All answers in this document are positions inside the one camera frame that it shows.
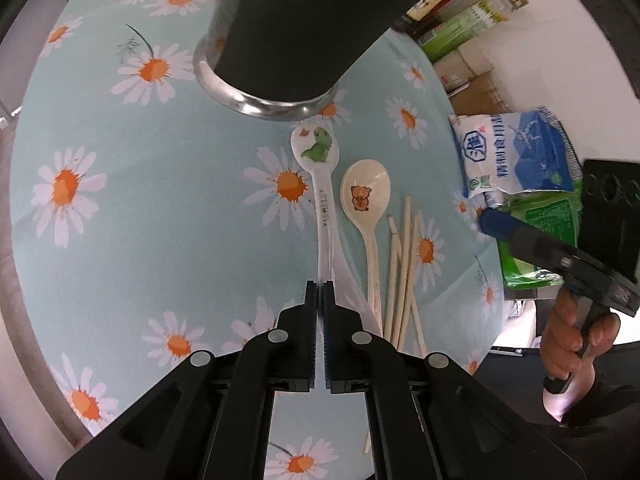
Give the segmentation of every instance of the brown bear cartoon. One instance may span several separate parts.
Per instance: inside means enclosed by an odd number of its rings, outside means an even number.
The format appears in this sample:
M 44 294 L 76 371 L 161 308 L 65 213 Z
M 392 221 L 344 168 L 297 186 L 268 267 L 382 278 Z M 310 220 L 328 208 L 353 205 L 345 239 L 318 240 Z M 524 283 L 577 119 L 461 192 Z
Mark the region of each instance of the brown bear cartoon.
M 351 186 L 351 202 L 356 211 L 369 210 L 369 193 L 371 193 L 370 187 Z

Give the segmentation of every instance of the table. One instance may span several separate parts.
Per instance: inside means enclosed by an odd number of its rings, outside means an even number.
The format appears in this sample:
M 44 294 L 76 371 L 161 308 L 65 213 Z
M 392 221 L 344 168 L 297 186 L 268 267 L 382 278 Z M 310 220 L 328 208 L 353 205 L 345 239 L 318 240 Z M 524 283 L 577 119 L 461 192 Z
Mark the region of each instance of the table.
M 12 159 L 15 262 L 34 334 L 97 434 L 190 352 L 235 351 L 316 277 L 311 180 L 295 124 L 213 102 L 191 56 L 215 0 L 71 0 L 25 98 Z M 475 371 L 499 334 L 495 244 L 462 178 L 449 101 L 411 40 L 388 31 L 313 118 L 340 143 L 334 193 L 361 158 L 390 174 L 388 213 L 420 215 L 415 295 L 430 351 Z M 360 285 L 364 244 L 338 212 Z M 382 289 L 390 237 L 382 221 Z M 413 329 L 406 350 L 417 352 Z M 360 394 L 277 395 L 267 478 L 366 478 Z

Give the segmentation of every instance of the chopsticks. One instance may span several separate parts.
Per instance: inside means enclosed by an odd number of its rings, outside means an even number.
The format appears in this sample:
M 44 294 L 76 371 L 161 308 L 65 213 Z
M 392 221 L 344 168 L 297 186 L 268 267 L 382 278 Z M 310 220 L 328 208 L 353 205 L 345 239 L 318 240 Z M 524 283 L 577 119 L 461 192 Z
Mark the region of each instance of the chopsticks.
M 418 215 L 414 215 L 414 228 L 411 230 L 411 197 L 404 199 L 404 243 L 400 241 L 400 235 L 396 227 L 396 221 L 392 216 L 387 216 L 389 230 L 391 231 L 391 256 L 389 261 L 389 279 L 386 288 L 386 312 L 383 337 L 399 351 L 402 351 L 406 330 L 409 324 L 409 312 L 414 319 L 417 333 L 418 346 L 422 356 L 428 354 L 424 341 L 424 332 L 418 313 L 418 304 L 414 294 L 415 265 L 411 261 L 412 248 L 418 245 L 419 225 Z M 396 302 L 396 285 L 398 280 L 398 265 L 400 265 L 400 283 L 398 287 L 398 300 Z M 371 448 L 371 434 L 367 433 L 364 453 Z

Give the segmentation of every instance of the screw head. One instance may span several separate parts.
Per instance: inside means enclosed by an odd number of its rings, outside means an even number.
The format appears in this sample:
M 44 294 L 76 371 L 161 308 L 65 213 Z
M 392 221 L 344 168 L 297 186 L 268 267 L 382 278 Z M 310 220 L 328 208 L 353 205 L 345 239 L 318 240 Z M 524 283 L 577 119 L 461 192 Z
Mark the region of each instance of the screw head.
M 356 345 L 368 345 L 371 343 L 372 337 L 369 332 L 356 332 L 351 336 L 351 340 L 356 343 Z
M 289 339 L 289 334 L 286 330 L 277 328 L 276 330 L 271 330 L 267 338 L 272 343 L 284 343 L 287 339 Z
M 193 366 L 204 366 L 209 364 L 211 356 L 209 355 L 209 352 L 200 351 L 192 354 L 189 361 Z
M 449 358 L 444 354 L 432 354 L 429 356 L 429 364 L 434 368 L 446 368 L 449 366 Z

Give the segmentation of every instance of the yellow label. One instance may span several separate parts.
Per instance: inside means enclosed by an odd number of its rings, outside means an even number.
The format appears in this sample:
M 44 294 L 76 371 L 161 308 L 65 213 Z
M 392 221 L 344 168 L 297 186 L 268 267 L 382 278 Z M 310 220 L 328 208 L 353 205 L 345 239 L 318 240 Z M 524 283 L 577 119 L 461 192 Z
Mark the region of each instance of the yellow label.
M 411 9 L 407 11 L 407 15 L 416 22 L 419 22 L 427 14 L 429 14 L 433 7 L 439 4 L 442 0 L 420 0 Z

